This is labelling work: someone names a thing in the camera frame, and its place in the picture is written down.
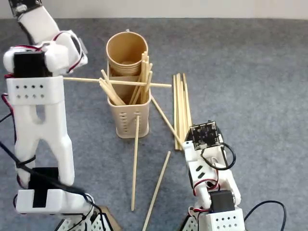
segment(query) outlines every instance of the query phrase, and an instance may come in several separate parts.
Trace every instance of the brown paper cup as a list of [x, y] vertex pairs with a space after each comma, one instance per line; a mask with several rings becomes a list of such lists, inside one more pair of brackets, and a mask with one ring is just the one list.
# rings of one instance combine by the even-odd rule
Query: brown paper cup
[[112, 36], [106, 46], [110, 67], [119, 76], [135, 76], [141, 71], [141, 55], [148, 44], [141, 35], [121, 32]]

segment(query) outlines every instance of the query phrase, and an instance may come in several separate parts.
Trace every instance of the gray carpet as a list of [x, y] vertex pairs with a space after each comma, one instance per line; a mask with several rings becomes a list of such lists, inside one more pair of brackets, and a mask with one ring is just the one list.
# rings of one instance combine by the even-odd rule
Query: gray carpet
[[[253, 19], [80, 19], [58, 20], [79, 34], [89, 50], [89, 64], [76, 77], [98, 77], [105, 68], [104, 48], [113, 34], [129, 28], [147, 39], [155, 82], [188, 77], [193, 123], [217, 121], [225, 141], [237, 152], [232, 168], [246, 214], [255, 204], [279, 200], [287, 207], [285, 230], [307, 230], [308, 174], [308, 22]], [[26, 43], [15, 21], [0, 21], [0, 49]], [[1, 66], [0, 74], [5, 74]], [[1, 90], [6, 91], [3, 78]], [[172, 89], [153, 89], [172, 121]], [[150, 134], [140, 139], [136, 211], [130, 211], [133, 140], [119, 139], [106, 96], [95, 84], [65, 83], [68, 133], [73, 142], [77, 186], [106, 205], [124, 230], [138, 231], [173, 137], [151, 105]], [[0, 115], [8, 109], [1, 104]], [[0, 140], [13, 150], [11, 120], [1, 125]], [[40, 143], [38, 166], [54, 166]], [[16, 172], [3, 152], [0, 161], [0, 230], [52, 231], [51, 216], [16, 214]], [[185, 159], [173, 152], [163, 179], [150, 231], [179, 228], [193, 205]], [[277, 231], [278, 205], [264, 205], [247, 221], [250, 231]]]

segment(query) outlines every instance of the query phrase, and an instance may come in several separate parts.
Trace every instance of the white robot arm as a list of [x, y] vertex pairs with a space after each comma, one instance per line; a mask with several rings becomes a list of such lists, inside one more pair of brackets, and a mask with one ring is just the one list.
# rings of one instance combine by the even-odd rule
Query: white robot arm
[[245, 231], [241, 195], [228, 165], [222, 135], [215, 122], [192, 126], [183, 144], [193, 194], [198, 198], [189, 214], [200, 231]]
[[[15, 123], [15, 155], [19, 190], [15, 208], [19, 213], [57, 214], [67, 219], [61, 230], [91, 230], [94, 207], [100, 212], [103, 230], [110, 230], [107, 217], [83, 190], [72, 187], [74, 160], [67, 134], [64, 83], [70, 74], [88, 62], [81, 41], [72, 31], [60, 31], [40, 0], [9, 0], [18, 23], [32, 45], [11, 47], [4, 55], [10, 107]], [[36, 106], [43, 105], [45, 120], [39, 119]], [[39, 140], [50, 146], [58, 167], [35, 167]]]
[[72, 31], [60, 31], [41, 0], [9, 0], [13, 15], [32, 45], [55, 41], [68, 49], [66, 72], [88, 63], [82, 41]]

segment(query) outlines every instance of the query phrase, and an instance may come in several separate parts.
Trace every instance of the slotted container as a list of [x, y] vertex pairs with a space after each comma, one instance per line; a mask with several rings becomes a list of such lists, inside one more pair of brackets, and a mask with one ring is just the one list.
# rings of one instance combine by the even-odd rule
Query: slotted container
[[[111, 80], [138, 81], [139, 76], [110, 76], [111, 69], [108, 63], [107, 74]], [[144, 104], [128, 105], [135, 86], [130, 85], [113, 85], [118, 96], [127, 104], [124, 106], [116, 106], [108, 98], [114, 121], [116, 133], [120, 138], [134, 138], [136, 134], [136, 118], [139, 116], [139, 137], [144, 137], [149, 133], [149, 111], [150, 102], [152, 100], [151, 90], [149, 90], [148, 101]]]

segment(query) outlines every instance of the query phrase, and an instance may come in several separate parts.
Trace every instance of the white wall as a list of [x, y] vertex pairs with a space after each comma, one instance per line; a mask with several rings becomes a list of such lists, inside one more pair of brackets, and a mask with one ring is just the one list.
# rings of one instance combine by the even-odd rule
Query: white wall
[[[43, 0], [55, 18], [222, 17], [308, 19], [308, 0]], [[0, 18], [11, 18], [8, 0]]]

